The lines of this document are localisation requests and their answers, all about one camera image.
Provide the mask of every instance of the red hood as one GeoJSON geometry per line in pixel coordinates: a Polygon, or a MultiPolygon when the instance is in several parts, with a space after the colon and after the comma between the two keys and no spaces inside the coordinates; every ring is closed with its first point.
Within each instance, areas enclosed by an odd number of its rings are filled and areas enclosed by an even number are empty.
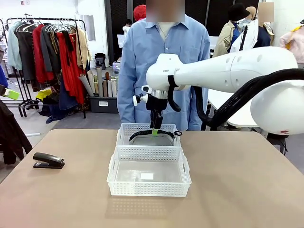
{"type": "Polygon", "coordinates": [[[136,21],[145,19],[147,17],[147,6],[139,5],[134,9],[134,18],[136,21]]]}

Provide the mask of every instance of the white undershirt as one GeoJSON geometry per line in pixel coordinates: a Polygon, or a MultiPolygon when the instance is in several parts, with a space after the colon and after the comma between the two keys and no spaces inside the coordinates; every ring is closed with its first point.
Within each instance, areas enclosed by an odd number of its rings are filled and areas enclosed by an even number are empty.
{"type": "Polygon", "coordinates": [[[159,22],[158,23],[160,27],[160,35],[163,41],[166,41],[166,38],[168,37],[168,33],[170,29],[175,25],[175,22],[159,22]]]}

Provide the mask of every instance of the plastic basket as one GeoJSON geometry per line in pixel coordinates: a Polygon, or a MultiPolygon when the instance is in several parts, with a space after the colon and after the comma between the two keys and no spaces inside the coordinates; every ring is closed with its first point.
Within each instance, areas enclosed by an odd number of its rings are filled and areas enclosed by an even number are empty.
{"type": "Polygon", "coordinates": [[[107,182],[113,196],[185,197],[189,170],[181,147],[117,146],[107,182]]]}
{"type": "MultiPolygon", "coordinates": [[[[130,136],[135,132],[139,131],[147,131],[151,130],[149,123],[122,123],[120,129],[117,133],[117,141],[116,146],[129,146],[130,145],[130,136]]],[[[177,131],[175,124],[162,124],[161,130],[167,132],[175,132],[177,131]]],[[[175,136],[174,138],[174,146],[181,147],[181,138],[179,136],[175,136]]]]}

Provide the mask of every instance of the white robotic arm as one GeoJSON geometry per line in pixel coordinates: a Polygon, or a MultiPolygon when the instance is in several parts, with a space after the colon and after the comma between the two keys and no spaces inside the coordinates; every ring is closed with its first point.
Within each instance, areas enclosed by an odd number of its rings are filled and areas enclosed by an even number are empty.
{"type": "MultiPolygon", "coordinates": [[[[174,54],[160,54],[146,79],[149,93],[164,99],[157,95],[169,90],[168,76],[174,78],[177,90],[198,86],[234,93],[251,79],[291,68],[298,68],[295,57],[279,47],[255,48],[191,64],[183,64],[174,54]]],[[[304,133],[304,81],[283,81],[264,89],[253,98],[251,114],[268,132],[304,133]]]]}

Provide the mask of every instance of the pink jacket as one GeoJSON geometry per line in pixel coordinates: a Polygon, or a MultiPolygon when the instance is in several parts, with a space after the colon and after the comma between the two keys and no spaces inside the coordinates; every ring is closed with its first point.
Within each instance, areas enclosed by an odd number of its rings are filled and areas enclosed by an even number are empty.
{"type": "Polygon", "coordinates": [[[304,64],[304,26],[295,32],[288,32],[280,39],[280,47],[286,48],[290,42],[290,51],[298,63],[304,64]]]}

